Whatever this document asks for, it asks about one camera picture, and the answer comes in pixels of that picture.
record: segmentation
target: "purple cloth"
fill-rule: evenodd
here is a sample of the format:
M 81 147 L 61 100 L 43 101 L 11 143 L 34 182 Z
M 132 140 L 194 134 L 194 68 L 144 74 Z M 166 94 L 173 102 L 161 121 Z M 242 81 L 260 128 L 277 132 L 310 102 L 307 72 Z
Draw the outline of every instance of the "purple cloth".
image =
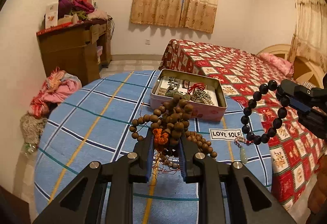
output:
M 76 11 L 82 10 L 85 11 L 86 14 L 94 12 L 94 7 L 86 1 L 71 0 L 71 2 L 73 3 L 73 9 Z
M 64 15 L 69 15 L 73 4 L 70 0 L 59 0 L 58 1 L 58 19 L 64 17 Z

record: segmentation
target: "silver screw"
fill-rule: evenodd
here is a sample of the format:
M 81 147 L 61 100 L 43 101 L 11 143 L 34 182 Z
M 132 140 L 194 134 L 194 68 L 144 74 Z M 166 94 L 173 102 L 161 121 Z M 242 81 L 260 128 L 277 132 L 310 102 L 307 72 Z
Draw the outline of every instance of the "silver screw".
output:
M 135 153 L 135 152 L 130 152 L 130 153 L 127 154 L 127 157 L 128 157 L 129 159 L 131 159 L 131 160 L 136 159 L 136 158 L 137 158 L 137 153 Z
M 97 161 L 92 161 L 92 162 L 90 163 L 90 168 L 91 168 L 91 169 L 97 169 L 99 166 L 100 166 L 100 163 L 97 162 Z
M 243 167 L 243 164 L 239 161 L 233 163 L 234 168 L 240 169 Z
M 205 158 L 205 155 L 202 152 L 197 152 L 195 154 L 195 157 L 199 160 L 203 160 Z

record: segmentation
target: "wall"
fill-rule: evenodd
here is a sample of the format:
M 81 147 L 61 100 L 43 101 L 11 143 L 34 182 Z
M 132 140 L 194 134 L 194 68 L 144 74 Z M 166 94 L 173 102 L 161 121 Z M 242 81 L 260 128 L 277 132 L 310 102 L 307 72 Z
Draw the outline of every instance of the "wall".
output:
M 131 24 L 133 0 L 96 0 L 99 9 L 111 15 L 116 24 L 112 38 L 112 54 L 162 55 L 173 38 L 192 39 L 217 45 L 239 48 L 244 41 L 251 0 L 219 0 L 213 34 L 191 29 Z M 149 39 L 151 45 L 145 45 Z
M 253 0 L 248 37 L 242 48 L 253 54 L 275 44 L 291 44 L 295 0 Z
M 7 0 L 0 11 L 0 185 L 8 191 L 23 144 L 19 119 L 45 79 L 35 32 L 53 1 Z

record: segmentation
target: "wooden headboard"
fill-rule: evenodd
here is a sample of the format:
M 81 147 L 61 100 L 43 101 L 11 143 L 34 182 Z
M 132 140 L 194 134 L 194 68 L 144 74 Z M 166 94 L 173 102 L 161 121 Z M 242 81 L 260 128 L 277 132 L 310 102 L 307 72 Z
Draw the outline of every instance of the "wooden headboard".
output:
M 271 53 L 277 57 L 287 59 L 287 55 L 290 48 L 291 45 L 288 44 L 277 44 L 263 49 L 258 54 Z M 302 57 L 295 58 L 293 78 L 299 84 L 301 84 L 302 82 L 310 82 L 317 87 L 323 88 L 324 76 L 325 72 L 320 66 Z

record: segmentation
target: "red ribbon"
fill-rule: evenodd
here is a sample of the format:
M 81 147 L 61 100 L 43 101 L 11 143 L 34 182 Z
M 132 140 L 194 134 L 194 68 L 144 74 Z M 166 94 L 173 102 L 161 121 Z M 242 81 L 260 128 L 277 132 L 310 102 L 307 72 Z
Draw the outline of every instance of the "red ribbon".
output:
M 188 94 L 191 94 L 192 91 L 195 91 L 195 89 L 198 88 L 200 90 L 204 90 L 205 85 L 203 83 L 196 83 L 192 87 L 189 87 L 187 90 Z

